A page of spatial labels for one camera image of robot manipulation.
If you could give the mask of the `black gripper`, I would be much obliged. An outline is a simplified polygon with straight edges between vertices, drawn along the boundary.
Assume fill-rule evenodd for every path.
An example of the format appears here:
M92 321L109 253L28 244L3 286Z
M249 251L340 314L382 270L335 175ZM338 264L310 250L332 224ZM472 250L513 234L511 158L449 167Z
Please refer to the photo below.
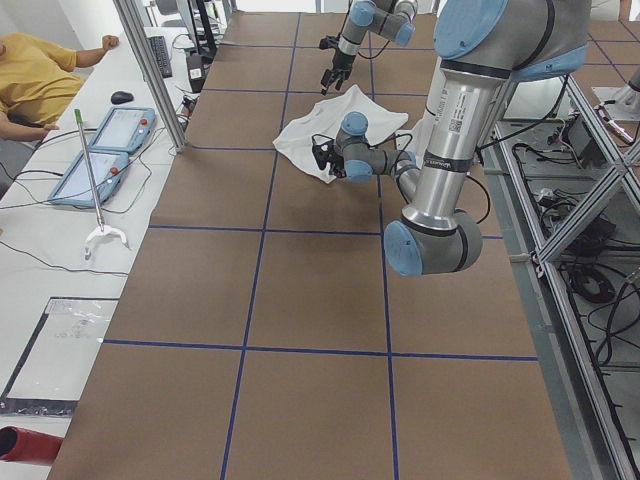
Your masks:
M346 177L344 158L338 153L334 146L330 146L326 151L326 163L329 166L329 174L338 179Z
M331 85L335 85L335 89L339 91L343 83L349 79L353 63L355 61L355 55L348 55L340 51L335 50L332 59L332 68L327 69L321 78L321 94L326 95Z

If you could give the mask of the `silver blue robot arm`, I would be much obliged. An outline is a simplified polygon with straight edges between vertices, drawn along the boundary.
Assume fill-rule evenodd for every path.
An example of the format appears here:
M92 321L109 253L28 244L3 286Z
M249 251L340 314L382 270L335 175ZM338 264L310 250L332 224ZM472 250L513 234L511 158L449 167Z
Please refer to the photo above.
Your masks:
M332 50L332 66L326 69L320 84L326 95L334 86L340 90L349 79L353 64L367 33L406 46L415 33L413 20L418 2L412 0L354 1L348 9L337 36L325 36L319 42L321 50Z
M439 65L425 116L433 127L422 156L372 146L367 118L347 114L336 137L312 148L317 165L361 183L391 177L406 198L384 232L384 251L403 276L469 268L482 250L477 223L457 206L490 104L506 82L550 79L586 58L588 1L449 1L434 30Z

